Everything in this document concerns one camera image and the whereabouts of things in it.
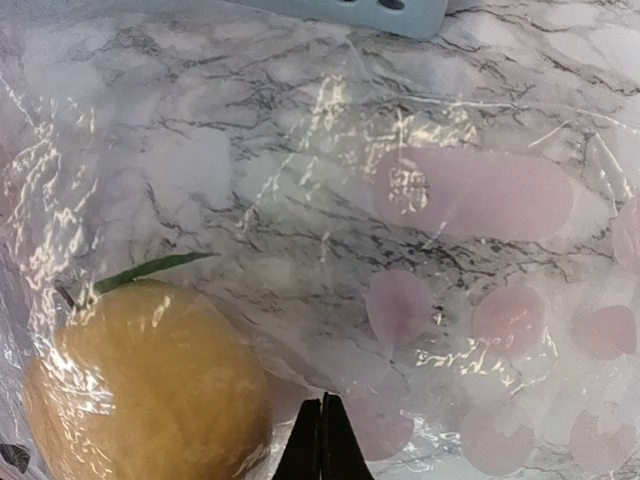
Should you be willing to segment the clear zip top bag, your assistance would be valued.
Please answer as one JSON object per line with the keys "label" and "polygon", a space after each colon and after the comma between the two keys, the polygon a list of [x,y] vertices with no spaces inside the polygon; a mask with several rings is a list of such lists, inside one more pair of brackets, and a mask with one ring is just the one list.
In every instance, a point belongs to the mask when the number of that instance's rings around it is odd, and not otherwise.
{"label": "clear zip top bag", "polygon": [[343,398],[378,479],[639,475],[639,5],[453,1],[417,41],[225,1],[1,5],[1,475],[48,479],[30,360],[138,265],[268,373],[276,470]]}

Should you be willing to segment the orange fake peach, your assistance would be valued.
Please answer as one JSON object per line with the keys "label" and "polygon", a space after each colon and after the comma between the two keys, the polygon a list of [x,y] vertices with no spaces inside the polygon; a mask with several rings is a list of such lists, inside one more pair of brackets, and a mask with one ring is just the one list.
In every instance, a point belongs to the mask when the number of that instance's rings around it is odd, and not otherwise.
{"label": "orange fake peach", "polygon": [[241,479],[268,454],[272,402],[241,334],[202,294],[155,274],[93,284],[24,380],[34,441],[56,479]]}

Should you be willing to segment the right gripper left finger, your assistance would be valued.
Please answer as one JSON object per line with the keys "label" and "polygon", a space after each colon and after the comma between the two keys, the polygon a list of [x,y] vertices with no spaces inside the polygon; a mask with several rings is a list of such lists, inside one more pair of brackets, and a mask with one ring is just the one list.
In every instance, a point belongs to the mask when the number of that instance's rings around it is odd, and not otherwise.
{"label": "right gripper left finger", "polygon": [[321,402],[305,400],[299,409],[274,480],[319,480]]}

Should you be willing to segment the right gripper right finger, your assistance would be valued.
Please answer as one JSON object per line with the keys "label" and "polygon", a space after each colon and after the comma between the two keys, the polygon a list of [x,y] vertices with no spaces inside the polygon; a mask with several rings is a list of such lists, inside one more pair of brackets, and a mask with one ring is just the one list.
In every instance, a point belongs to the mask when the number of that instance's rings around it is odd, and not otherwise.
{"label": "right gripper right finger", "polygon": [[322,401],[322,478],[373,480],[342,399],[329,393]]}

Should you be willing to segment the light blue plastic basket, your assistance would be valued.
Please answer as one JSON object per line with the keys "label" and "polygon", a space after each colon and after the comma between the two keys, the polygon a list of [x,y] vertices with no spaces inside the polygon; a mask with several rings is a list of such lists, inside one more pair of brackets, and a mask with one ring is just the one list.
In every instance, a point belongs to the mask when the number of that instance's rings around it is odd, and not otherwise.
{"label": "light blue plastic basket", "polygon": [[302,19],[366,27],[412,39],[433,37],[447,0],[246,0],[239,4]]}

